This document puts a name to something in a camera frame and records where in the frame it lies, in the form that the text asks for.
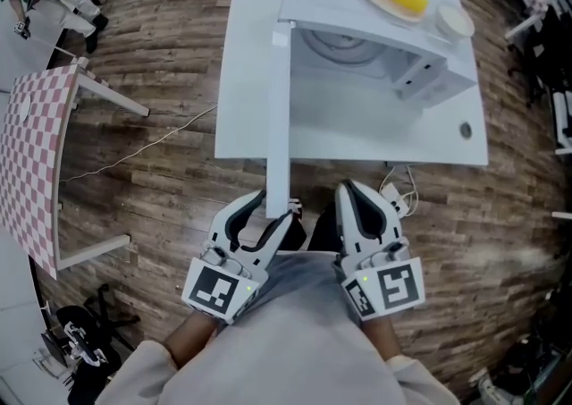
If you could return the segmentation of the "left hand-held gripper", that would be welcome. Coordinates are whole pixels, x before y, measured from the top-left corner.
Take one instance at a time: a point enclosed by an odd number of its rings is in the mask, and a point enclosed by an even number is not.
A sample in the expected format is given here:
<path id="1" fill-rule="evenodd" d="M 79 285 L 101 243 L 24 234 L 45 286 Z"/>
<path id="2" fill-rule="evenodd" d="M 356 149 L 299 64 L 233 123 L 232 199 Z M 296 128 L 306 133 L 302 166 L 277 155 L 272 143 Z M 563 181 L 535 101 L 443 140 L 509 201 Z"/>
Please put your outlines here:
<path id="1" fill-rule="evenodd" d="M 266 268 L 293 219 L 293 213 L 288 211 L 269 225 L 255 247 L 241 247 L 239 234 L 262 205 L 265 194 L 265 190 L 249 192 L 214 216 L 210 241 L 189 266 L 181 295 L 187 306 L 232 325 L 254 302 L 268 280 Z M 227 253 L 235 251 L 237 256 Z"/>

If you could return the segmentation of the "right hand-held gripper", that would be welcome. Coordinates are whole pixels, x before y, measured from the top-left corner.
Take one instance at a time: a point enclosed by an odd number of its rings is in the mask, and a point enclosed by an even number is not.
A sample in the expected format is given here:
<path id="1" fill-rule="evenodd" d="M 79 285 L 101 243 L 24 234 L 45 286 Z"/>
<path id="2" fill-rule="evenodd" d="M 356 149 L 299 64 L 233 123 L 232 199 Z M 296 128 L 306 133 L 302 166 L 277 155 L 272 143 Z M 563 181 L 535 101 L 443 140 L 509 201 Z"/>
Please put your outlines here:
<path id="1" fill-rule="evenodd" d="M 335 192 L 342 257 L 334 270 L 350 307 L 361 319 L 375 319 L 425 302 L 421 260 L 411 257 L 407 238 L 400 237 L 395 206 L 378 191 L 354 180 L 343 181 Z M 386 242 L 383 249 L 363 251 L 362 240 Z"/>

